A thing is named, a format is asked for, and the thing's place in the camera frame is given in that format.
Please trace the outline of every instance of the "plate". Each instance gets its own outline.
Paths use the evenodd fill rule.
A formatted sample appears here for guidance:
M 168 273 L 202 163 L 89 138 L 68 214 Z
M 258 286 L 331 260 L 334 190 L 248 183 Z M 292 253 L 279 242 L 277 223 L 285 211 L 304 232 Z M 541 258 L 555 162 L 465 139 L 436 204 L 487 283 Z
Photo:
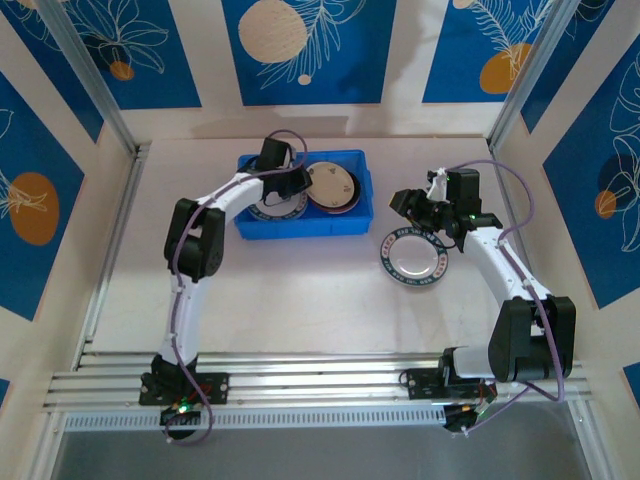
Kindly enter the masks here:
M 307 193 L 314 203 L 325 208 L 341 208 L 353 198 L 355 185 L 351 174 L 340 165 L 317 162 L 307 168 L 313 184 Z
M 298 218 L 307 209 L 309 197 L 305 192 L 282 200 L 276 192 L 271 192 L 264 200 L 251 205 L 249 213 L 258 220 L 290 220 Z
M 353 196 L 351 197 L 351 200 L 349 200 L 349 202 L 345 206 L 338 207 L 338 208 L 326 208 L 321 205 L 318 205 L 317 203 L 313 202 L 313 200 L 311 200 L 313 204 L 323 212 L 330 213 L 331 215 L 341 215 L 343 213 L 347 213 L 353 210 L 353 208 L 360 201 L 360 192 L 362 190 L 362 187 L 360 186 L 360 182 L 358 181 L 358 179 L 353 173 L 349 172 L 349 175 L 351 175 L 351 179 L 353 180 L 354 189 L 353 189 Z
M 394 280 L 422 287 L 442 278 L 449 255 L 436 235 L 406 227 L 387 235 L 380 247 L 380 261 Z

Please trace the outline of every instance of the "orange circle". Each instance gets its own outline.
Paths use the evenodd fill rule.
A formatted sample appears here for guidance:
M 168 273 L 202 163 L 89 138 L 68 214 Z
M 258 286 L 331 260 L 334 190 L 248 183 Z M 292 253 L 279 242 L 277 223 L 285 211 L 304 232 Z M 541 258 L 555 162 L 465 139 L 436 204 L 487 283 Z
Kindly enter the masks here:
M 480 88 L 487 93 L 508 93 L 530 50 L 530 44 L 518 43 L 491 57 L 480 72 Z
M 306 85 L 309 85 L 311 83 L 311 76 L 305 74 L 302 74 L 298 77 L 298 83 L 300 85 L 302 85 L 303 87 Z
M 111 65 L 109 65 L 109 71 L 111 75 L 116 77 L 118 80 L 122 80 L 126 82 L 131 80 L 135 75 L 133 68 L 128 63 L 121 62 L 120 60 L 116 60 Z
M 58 227 L 60 205 L 51 181 L 34 172 L 19 175 L 9 187 L 9 215 L 18 236 L 36 246 L 51 241 Z
M 604 219 L 616 213 L 616 196 L 609 190 L 603 190 L 596 197 L 596 213 Z

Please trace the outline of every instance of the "wall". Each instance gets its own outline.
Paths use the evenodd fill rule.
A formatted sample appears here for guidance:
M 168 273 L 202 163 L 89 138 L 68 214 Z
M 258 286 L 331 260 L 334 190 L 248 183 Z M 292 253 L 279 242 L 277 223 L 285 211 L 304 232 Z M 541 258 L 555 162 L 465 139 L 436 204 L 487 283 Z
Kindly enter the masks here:
M 519 119 L 497 151 L 498 159 L 525 174 L 533 188 L 537 215 L 524 231 L 525 245 L 541 280 L 558 295 L 568 295 L 576 303 L 576 355 L 588 372 L 589 383 L 604 413 L 612 451 L 622 460 L 628 478 L 637 478 L 640 469 L 637 455 L 640 411 L 622 368 L 640 360 L 640 291 L 632 291 L 598 308 L 543 163 L 639 34 L 640 11 L 636 0 L 616 0 L 532 133 L 529 134 L 524 121 Z M 601 108 L 610 111 L 611 105 Z M 583 131 L 582 142 L 599 134 L 605 132 Z M 581 170 L 587 168 L 592 158 L 590 152 L 581 150 L 580 143 L 573 143 L 575 156 L 567 155 L 566 162 L 575 165 L 575 169 L 573 174 L 568 172 L 560 188 L 572 191 L 576 184 L 580 188 L 592 188 L 590 184 L 582 184 Z M 509 187 L 518 199 L 516 213 L 524 218 L 528 208 L 526 197 L 514 183 L 509 182 Z M 594 213 L 594 203 L 589 205 L 591 213 Z M 598 220 L 586 210 L 582 218 L 585 223 Z M 604 261 L 612 258 L 607 251 L 601 252 L 601 256 Z M 636 251 L 629 253 L 625 261 L 640 266 L 639 257 L 640 252 Z
M 0 10 L 66 98 L 72 75 L 41 58 L 51 57 L 51 39 L 25 3 L 0 0 Z M 255 138 L 275 128 L 309 137 L 486 134 L 552 3 L 93 0 L 82 11 L 77 2 L 61 5 L 130 129 L 147 142 Z M 93 121 L 84 119 L 85 128 L 95 130 Z
M 41 143 L 48 130 L 59 142 L 60 147 L 56 144 L 56 148 L 66 152 L 84 174 L 77 175 L 82 179 L 82 186 L 75 204 L 71 205 L 66 229 L 62 222 L 64 199 L 58 188 L 61 213 L 55 235 L 61 238 L 50 272 L 47 269 L 46 287 L 35 315 L 25 318 L 25 314 L 15 313 L 19 308 L 9 310 L 0 307 L 0 378 L 10 381 L 0 410 L 0 478 L 16 478 L 31 422 L 41 408 L 51 374 L 70 367 L 131 159 L 107 127 L 102 129 L 97 143 L 94 143 L 2 15 L 0 45 L 2 76 L 44 124 L 33 130 L 23 129 L 23 139 L 33 144 L 31 150 L 40 154 L 43 165 L 54 171 L 58 167 L 54 168 L 52 164 L 57 157 L 51 149 L 43 151 L 44 143 Z M 1 101 L 6 104 L 4 90 Z M 24 116 L 18 118 L 16 113 L 13 117 L 11 129 L 22 128 Z M 3 152 L 1 165 L 4 168 L 12 162 L 20 168 L 25 158 L 20 155 L 8 158 L 8 145 L 3 143 L 7 140 L 6 136 L 0 140 Z M 15 152 L 10 150 L 9 153 L 13 155 Z M 66 171 L 57 173 L 62 179 L 66 176 Z M 24 204 L 20 208 L 23 208 L 21 215 L 29 211 Z M 17 227 L 9 213 L 0 219 L 5 228 L 2 230 L 3 249 L 17 239 L 10 230 L 12 223 L 14 228 Z M 24 243 L 20 251 L 9 253 L 24 255 L 26 264 L 29 261 L 27 254 L 37 255 L 38 248 Z M 30 279 L 22 271 L 8 269 L 6 263 L 0 265 L 0 275 L 3 276 L 3 302 L 8 298 L 5 283 L 22 283 Z

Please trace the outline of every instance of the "white robotic arm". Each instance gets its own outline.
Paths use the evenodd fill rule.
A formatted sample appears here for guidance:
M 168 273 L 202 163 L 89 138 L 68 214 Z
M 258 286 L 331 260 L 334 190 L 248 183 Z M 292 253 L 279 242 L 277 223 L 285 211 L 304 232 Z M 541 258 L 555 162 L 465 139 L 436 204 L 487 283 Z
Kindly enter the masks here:
M 226 185 L 215 192 L 196 200 L 198 205 L 208 204 L 210 209 L 224 212 L 225 225 L 233 220 L 245 208 L 262 198 L 264 182 L 251 177 L 248 173 L 236 173 Z M 202 304 L 212 283 L 212 277 L 206 276 L 197 281 L 181 273 L 171 274 L 171 304 L 167 321 L 166 336 L 158 353 L 171 364 L 178 363 L 172 345 L 175 337 L 178 353 L 185 364 L 190 364 L 198 356 L 198 338 L 200 336 L 200 317 Z M 179 298 L 177 310 L 175 303 Z
M 562 374 L 568 376 L 575 307 L 571 300 L 554 297 L 538 282 L 503 238 L 498 218 L 482 213 L 479 178 L 476 170 L 441 168 L 429 172 L 428 193 L 402 190 L 390 204 L 416 228 L 431 233 L 444 230 L 475 263 L 501 306 L 489 347 L 447 349 L 444 355 L 451 357 L 450 370 L 457 379 L 495 378 L 505 382 L 549 378 L 554 371 L 555 352 L 550 351 L 544 334 L 536 334 L 542 333 L 548 319 Z

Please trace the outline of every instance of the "white floral line drawing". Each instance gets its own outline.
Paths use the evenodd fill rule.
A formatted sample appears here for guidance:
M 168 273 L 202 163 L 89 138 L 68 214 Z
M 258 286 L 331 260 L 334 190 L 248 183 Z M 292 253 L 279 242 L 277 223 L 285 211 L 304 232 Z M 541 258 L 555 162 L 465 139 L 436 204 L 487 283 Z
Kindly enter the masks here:
M 0 109 L 0 140 L 9 131 L 13 119 L 13 111 Z M 47 194 L 29 195 L 11 184 L 7 177 L 0 170 L 0 219 L 4 218 L 12 209 L 17 213 L 20 207 L 29 207 L 41 212 L 46 212 L 47 207 L 42 204 Z
M 640 53 L 620 83 L 609 128 L 617 134 L 613 147 L 620 171 L 598 195 L 596 212 L 602 218 L 622 213 L 621 251 L 630 253 L 640 248 Z
M 536 7 L 533 0 L 529 0 L 520 16 L 513 11 L 511 0 L 463 0 L 462 5 L 476 14 L 480 32 L 490 38 L 494 49 L 508 57 L 509 75 L 513 80 L 524 62 L 525 44 L 542 26 L 554 1 L 540 0 Z
M 19 0 L 3 1 L 30 35 L 59 51 L 35 9 Z M 153 47 L 167 41 L 169 30 L 139 20 L 138 0 L 67 0 L 61 5 L 98 68 L 119 80 L 133 78 L 133 64 L 164 73 L 164 61 Z
M 567 25 L 567 28 L 565 29 L 565 33 L 569 35 L 572 40 L 575 40 L 578 30 L 578 23 L 597 22 L 598 19 L 602 16 L 602 13 L 605 11 L 608 4 L 609 0 L 601 0 L 601 3 L 598 5 L 591 5 L 591 3 L 586 3 L 585 0 L 582 0 L 578 5 L 578 8 L 576 8 L 576 12 L 573 14 L 573 17 L 571 17 L 569 25 Z
M 284 28 L 290 33 L 297 47 L 293 48 L 292 55 L 283 61 L 265 62 L 261 61 L 262 70 L 258 73 L 264 81 L 261 90 L 273 85 L 277 81 L 285 78 L 287 83 L 298 80 L 301 85 L 308 85 L 315 73 L 320 70 L 324 63 L 331 61 L 332 51 L 340 51 L 341 38 L 339 26 L 347 23 L 357 16 L 365 7 L 367 0 L 293 0 L 289 4 L 283 0 L 259 0 L 250 7 L 247 14 L 253 13 L 258 16 L 258 9 L 261 7 L 275 7 L 280 9 L 285 21 Z M 346 6 L 357 1 L 355 8 L 347 13 Z M 277 19 L 268 28 L 279 28 Z M 282 41 L 291 41 L 282 37 Z

